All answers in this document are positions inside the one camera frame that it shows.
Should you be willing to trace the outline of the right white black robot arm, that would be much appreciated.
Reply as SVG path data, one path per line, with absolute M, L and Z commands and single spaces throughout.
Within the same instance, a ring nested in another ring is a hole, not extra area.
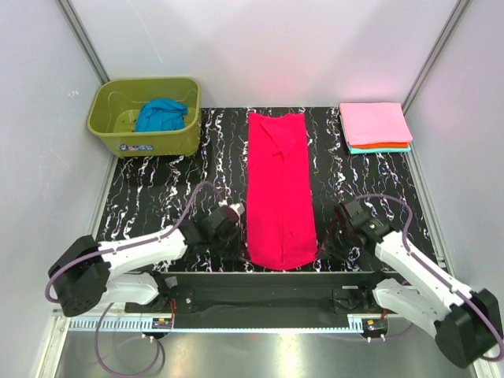
M 335 230 L 329 232 L 327 254 L 335 256 L 358 247 L 393 268 L 401 281 L 374 272 L 353 288 L 333 290 L 335 311 L 386 310 L 429 334 L 439 351 L 459 368 L 503 347 L 498 299 L 488 290 L 474 291 L 427 258 L 408 239 L 413 211 L 408 205 L 404 226 L 374 217 L 355 199 L 334 208 Z

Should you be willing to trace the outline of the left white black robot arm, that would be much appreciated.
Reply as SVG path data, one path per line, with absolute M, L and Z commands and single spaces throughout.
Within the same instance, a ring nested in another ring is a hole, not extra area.
M 144 267 L 208 248 L 226 248 L 235 239 L 244 212 L 241 203 L 221 203 L 201 220 L 182 220 L 129 240 L 98 243 L 90 235 L 81 236 L 49 269 L 46 293 L 67 317 L 111 302 L 123 303 L 129 313 L 165 312 L 175 290 Z

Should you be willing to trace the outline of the magenta t shirt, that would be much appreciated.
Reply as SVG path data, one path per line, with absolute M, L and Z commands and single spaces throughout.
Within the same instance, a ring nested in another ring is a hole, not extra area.
M 290 270 L 314 261 L 317 233 L 309 182 L 306 119 L 301 113 L 250 113 L 246 233 L 250 260 Z

